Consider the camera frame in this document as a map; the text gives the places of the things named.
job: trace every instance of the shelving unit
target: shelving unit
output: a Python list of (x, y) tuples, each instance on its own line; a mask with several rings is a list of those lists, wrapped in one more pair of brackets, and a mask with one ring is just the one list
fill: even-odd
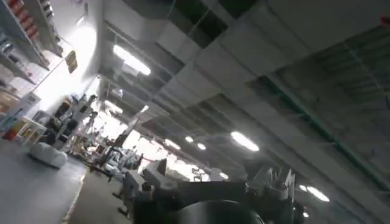
[(14, 64), (14, 62), (12, 62), (8, 58), (8, 56), (6, 56), (6, 54), (3, 54), (2, 52), (0, 52), (0, 63), (4, 65), (6, 68), (8, 68), (9, 70), (11, 70), (13, 75), (17, 77), (21, 77), (22, 79), (25, 79), (28, 82), (36, 85), (36, 83), (34, 83), (34, 81), (30, 79), (30, 77), (28, 77), (26, 73), (24, 73), (24, 71), (22, 71), (19, 67), (17, 67), (17, 65)]
[(39, 0), (26, 0), (24, 5), (28, 8), (34, 23), (38, 26), (39, 38), (43, 47), (52, 53), (62, 57), (60, 48), (55, 40), (52, 26), (47, 21)]
[(44, 64), (39, 51), (31, 42), (23, 27), (21, 27), (19, 20), (10, 10), (6, 0), (0, 0), (0, 26), (5, 29), (7, 35), (12, 37), (12, 41), (24, 51), (31, 62), (40, 65), (42, 68), (48, 69)]

